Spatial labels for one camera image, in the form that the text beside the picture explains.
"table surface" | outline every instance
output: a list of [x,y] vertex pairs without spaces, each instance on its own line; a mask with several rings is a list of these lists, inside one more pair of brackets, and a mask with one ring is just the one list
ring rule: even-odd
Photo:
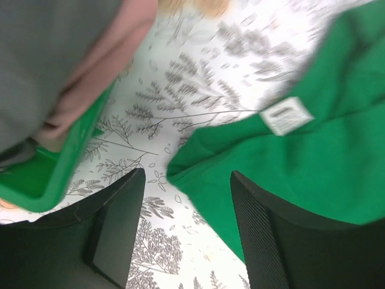
[[[105,134],[92,139],[53,211],[143,167],[147,184],[127,288],[250,288],[245,265],[167,183],[165,167],[196,128],[236,121],[282,96],[331,20],[364,2],[233,0],[217,19],[190,8],[159,15],[119,75],[99,122]],[[0,223],[41,215],[0,208]]]

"green cloth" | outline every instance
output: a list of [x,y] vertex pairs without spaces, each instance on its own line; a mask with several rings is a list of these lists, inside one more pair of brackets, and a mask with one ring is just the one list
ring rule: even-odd
[[275,136],[259,115],[198,129],[168,165],[222,240],[244,260],[230,192],[239,170],[311,212],[364,224],[385,216],[385,0],[332,25],[298,96],[315,119]]

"clothing label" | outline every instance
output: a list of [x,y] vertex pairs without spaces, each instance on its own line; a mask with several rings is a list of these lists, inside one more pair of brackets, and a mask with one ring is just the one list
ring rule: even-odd
[[272,132],[279,136],[284,136],[314,119],[298,97],[274,104],[261,112],[260,116]]

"pink cloth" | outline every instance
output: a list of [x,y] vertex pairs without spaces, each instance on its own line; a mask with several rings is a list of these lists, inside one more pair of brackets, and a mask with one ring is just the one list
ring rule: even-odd
[[52,114],[33,137],[50,151],[59,151],[70,126],[113,82],[153,25],[158,0],[123,0],[100,39],[75,69]]

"green plastic bin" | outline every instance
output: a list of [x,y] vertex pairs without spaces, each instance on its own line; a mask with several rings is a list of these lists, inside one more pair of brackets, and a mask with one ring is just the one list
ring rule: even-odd
[[74,123],[59,153],[37,148],[36,156],[0,174],[0,199],[32,212],[51,210],[64,197],[73,173],[95,134],[114,84]]

